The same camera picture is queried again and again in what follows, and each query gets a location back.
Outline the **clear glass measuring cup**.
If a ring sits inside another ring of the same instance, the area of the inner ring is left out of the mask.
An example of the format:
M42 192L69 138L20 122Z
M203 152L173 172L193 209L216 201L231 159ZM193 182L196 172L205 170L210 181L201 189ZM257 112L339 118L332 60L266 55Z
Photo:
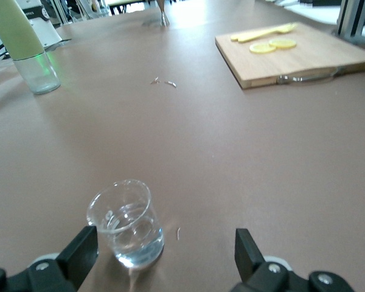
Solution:
M162 253L163 230L150 189L141 181L126 179L101 190L91 200L86 218L129 269L146 268Z

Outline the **aluminium frame post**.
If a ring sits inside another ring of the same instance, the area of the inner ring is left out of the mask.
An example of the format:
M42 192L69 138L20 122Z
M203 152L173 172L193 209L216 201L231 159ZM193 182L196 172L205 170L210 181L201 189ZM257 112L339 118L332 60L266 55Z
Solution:
M352 44L365 44L365 0L341 0L335 33Z

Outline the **yellow plastic knife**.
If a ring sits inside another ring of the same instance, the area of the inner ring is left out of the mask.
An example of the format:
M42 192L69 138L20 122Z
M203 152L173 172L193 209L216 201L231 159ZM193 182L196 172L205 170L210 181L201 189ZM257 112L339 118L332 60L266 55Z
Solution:
M231 41L238 42L238 43L246 43L248 41L256 40L261 37L265 37L270 34L274 33L288 33L291 32L293 29L297 27L297 23L288 23L281 26L273 27L270 29L263 29L253 32L245 32L245 33L239 33L235 35L231 35L230 39Z

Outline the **lemon slice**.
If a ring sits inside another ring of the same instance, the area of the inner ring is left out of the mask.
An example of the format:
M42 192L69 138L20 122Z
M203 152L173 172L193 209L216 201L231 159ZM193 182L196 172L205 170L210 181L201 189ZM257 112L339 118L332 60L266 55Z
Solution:
M249 51L254 54L268 54L276 51L276 47L271 46L269 43L254 43L249 46Z
M297 46L297 42L287 38L274 38L268 41L271 47L276 49L291 49Z

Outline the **green sleeved glass bottle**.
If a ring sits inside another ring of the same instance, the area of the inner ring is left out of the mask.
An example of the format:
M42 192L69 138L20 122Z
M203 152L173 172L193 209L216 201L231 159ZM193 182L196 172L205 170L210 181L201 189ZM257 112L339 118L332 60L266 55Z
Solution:
M61 85L43 45L15 0L0 0L0 39L34 94L45 94Z

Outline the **wooden cutting board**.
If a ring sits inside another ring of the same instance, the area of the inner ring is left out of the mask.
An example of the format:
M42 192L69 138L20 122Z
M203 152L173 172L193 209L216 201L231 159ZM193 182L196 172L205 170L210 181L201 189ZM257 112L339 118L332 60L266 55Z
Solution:
M274 33L247 43L230 39L231 35L270 28L229 33L215 38L215 44L243 89L276 85L278 76L308 69L343 67L343 74L365 71L365 49L301 23L297 23L291 32ZM250 45L268 43L274 38L295 40L297 46L276 49L268 54L249 51Z

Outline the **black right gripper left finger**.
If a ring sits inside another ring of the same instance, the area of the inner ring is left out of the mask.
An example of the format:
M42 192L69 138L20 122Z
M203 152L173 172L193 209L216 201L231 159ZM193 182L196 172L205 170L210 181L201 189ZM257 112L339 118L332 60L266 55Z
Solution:
M0 292L77 292L97 257L97 229L86 226L59 254L43 255L10 277L0 268Z

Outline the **steel double cone jigger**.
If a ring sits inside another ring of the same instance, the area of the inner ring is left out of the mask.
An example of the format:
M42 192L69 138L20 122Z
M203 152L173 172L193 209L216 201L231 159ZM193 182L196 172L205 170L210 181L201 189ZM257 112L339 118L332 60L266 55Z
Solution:
M158 3L158 7L161 12L161 26L168 27L170 25L170 22L169 22L169 19L166 15L165 8L164 8L165 0L156 0L156 2Z

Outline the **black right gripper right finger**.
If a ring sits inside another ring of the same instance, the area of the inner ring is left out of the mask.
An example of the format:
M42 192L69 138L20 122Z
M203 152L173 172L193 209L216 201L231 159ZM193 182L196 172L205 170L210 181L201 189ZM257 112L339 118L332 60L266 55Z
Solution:
M284 260L264 257L245 228L235 230L234 259L242 281L230 292L355 292L335 273L313 271L304 279Z

